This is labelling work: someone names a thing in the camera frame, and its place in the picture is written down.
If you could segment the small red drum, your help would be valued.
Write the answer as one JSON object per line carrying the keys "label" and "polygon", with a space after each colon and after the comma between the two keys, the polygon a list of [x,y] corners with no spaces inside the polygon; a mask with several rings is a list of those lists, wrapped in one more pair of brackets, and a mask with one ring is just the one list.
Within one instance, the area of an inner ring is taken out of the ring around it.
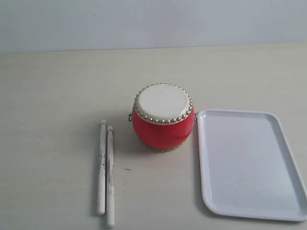
{"label": "small red drum", "polygon": [[144,145],[158,151],[175,149],[194,127],[192,97],[171,83],[148,85],[136,94],[129,121]]}

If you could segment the white drumstick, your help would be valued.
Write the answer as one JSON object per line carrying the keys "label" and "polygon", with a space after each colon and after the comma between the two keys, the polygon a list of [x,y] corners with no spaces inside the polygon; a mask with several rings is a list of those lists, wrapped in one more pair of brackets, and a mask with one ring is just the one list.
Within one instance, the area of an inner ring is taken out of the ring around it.
{"label": "white drumstick", "polygon": [[109,229],[115,225],[114,137],[112,126],[107,128],[106,224]]}
{"label": "white drumstick", "polygon": [[97,213],[103,215],[106,209],[106,120],[101,120],[99,139],[99,175],[97,194]]}

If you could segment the white plastic tray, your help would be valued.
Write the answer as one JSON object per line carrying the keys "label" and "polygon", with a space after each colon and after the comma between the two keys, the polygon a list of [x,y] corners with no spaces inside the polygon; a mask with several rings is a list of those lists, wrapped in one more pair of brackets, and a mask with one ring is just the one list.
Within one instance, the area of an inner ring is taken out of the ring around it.
{"label": "white plastic tray", "polygon": [[206,109],[197,127],[201,193],[211,212],[306,221],[307,191],[276,116]]}

